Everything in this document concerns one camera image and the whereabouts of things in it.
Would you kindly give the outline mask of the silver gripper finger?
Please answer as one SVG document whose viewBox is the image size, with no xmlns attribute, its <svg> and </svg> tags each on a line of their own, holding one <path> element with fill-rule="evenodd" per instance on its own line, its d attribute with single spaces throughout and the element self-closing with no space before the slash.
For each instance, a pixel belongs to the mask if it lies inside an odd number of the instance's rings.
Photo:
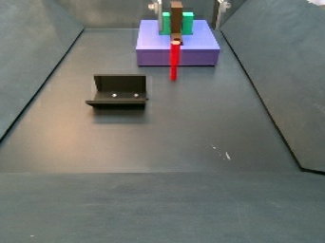
<svg viewBox="0 0 325 243">
<path fill-rule="evenodd" d="M 230 7 L 231 7 L 231 3 L 227 0 L 217 0 L 215 28 L 221 27 L 222 15 Z"/>
<path fill-rule="evenodd" d="M 159 30 L 163 30 L 163 0 L 151 0 L 148 9 L 158 15 Z"/>
</svg>

